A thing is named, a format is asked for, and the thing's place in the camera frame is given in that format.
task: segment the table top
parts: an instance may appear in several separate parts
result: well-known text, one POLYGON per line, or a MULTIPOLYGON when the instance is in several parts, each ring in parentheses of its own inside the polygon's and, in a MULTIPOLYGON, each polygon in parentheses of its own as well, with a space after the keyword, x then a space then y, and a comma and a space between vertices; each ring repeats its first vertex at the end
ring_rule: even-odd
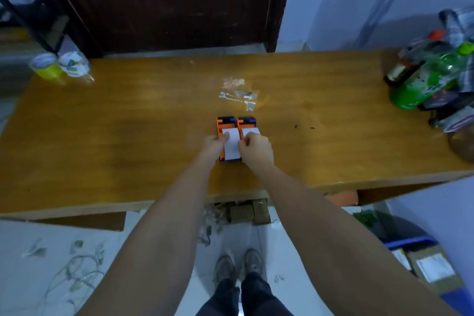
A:
MULTIPOLYGON (((0 137, 0 215, 149 205, 188 166, 203 137, 216 134, 217 117, 228 115, 256 117, 275 164, 309 187, 337 191, 473 174, 474 165, 428 126, 428 114, 390 104, 382 68, 388 59, 394 64, 393 55, 97 59, 92 85, 69 79, 57 86, 35 76, 0 137), (235 89, 257 93, 254 111, 235 89)), ((240 161, 216 162, 211 172, 210 201, 261 190, 240 161)))

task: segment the green bottle cap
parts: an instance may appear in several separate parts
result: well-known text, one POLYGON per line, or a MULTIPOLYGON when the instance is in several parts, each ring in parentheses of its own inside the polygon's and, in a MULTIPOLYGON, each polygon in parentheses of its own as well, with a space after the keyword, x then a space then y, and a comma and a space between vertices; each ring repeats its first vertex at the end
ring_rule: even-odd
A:
POLYGON ((459 45, 457 52, 462 55, 469 55, 474 51, 474 44, 470 41, 465 41, 459 45))

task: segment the bottle cap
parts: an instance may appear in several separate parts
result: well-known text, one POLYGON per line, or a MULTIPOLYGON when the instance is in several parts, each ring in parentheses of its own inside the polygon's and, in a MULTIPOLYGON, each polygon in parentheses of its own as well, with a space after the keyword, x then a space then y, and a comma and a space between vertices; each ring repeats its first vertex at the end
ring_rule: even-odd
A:
POLYGON ((474 51, 474 44, 470 41, 465 41, 461 45, 459 45, 457 52, 462 55, 469 55, 474 51))
POLYGON ((442 37, 444 37, 446 34, 446 30, 443 30, 443 29, 436 29, 436 30, 433 30, 430 35, 428 35, 428 39, 430 39, 431 41, 438 41, 440 40, 442 37))

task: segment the gray sneaker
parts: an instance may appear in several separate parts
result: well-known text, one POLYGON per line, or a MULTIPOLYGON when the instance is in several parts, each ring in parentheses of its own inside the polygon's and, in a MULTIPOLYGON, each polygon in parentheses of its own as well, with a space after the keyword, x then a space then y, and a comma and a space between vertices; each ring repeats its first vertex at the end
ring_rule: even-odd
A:
POLYGON ((249 249, 244 256, 244 267, 245 275, 249 272, 256 272, 261 277, 263 277, 263 268, 264 263, 262 261, 262 256, 255 249, 249 249))
POLYGON ((229 255, 221 256, 216 263, 214 270, 214 282, 217 285, 226 278, 231 279, 234 283, 237 281, 237 273, 234 263, 229 255))

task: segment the forearm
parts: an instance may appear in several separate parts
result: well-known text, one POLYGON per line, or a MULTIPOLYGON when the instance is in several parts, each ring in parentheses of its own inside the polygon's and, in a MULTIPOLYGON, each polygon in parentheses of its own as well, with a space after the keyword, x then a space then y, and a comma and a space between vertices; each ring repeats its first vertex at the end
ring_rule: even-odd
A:
POLYGON ((196 159, 151 205, 81 315, 174 315, 193 271, 209 173, 196 159))
POLYGON ((313 286, 335 315, 453 313, 354 217, 273 165, 256 174, 313 286))

